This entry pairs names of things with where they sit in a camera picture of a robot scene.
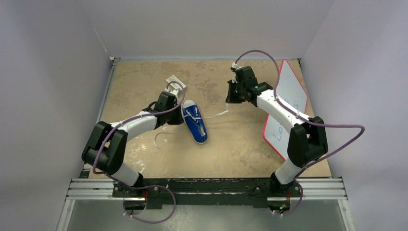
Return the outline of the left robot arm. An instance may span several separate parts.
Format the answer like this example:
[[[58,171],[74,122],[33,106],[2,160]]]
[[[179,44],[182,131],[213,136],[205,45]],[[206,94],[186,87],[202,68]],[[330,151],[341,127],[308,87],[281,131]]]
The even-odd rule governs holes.
[[[93,169],[125,185],[132,197],[143,192],[143,176],[124,162],[127,142],[165,124],[180,125],[183,118],[178,90],[163,91],[157,101],[137,115],[120,122],[98,122],[87,141],[81,159]]]

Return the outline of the blue canvas sneaker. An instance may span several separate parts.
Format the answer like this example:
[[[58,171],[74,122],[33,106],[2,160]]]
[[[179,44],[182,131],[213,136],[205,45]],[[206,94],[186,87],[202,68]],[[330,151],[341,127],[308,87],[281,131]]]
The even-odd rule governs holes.
[[[194,141],[198,144],[204,144],[208,139],[208,134],[196,102],[186,99],[181,106],[181,112]]]

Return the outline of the white shoelace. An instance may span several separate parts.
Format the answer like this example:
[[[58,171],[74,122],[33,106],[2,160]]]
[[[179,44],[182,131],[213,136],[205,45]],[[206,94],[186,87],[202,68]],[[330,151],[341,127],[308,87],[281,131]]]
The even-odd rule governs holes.
[[[229,109],[227,108],[226,110],[224,110],[223,112],[220,112],[220,113],[218,113],[218,114],[215,114],[215,115],[212,115],[212,116],[207,116],[207,117],[203,117],[202,115],[201,115],[201,119],[211,119],[211,118],[214,118],[214,117],[216,117],[216,116],[221,116],[221,115],[224,115],[224,114],[226,114],[226,113],[228,113],[229,112]]]

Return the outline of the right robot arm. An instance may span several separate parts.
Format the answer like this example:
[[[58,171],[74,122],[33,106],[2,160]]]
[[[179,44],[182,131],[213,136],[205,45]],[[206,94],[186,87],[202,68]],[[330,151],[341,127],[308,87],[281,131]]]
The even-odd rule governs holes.
[[[307,164],[317,161],[328,152],[323,120],[311,118],[283,101],[272,86],[259,83],[250,66],[231,67],[235,77],[228,81],[226,103],[250,102],[272,116],[289,133],[288,157],[270,176],[270,189],[281,196],[298,177]]]

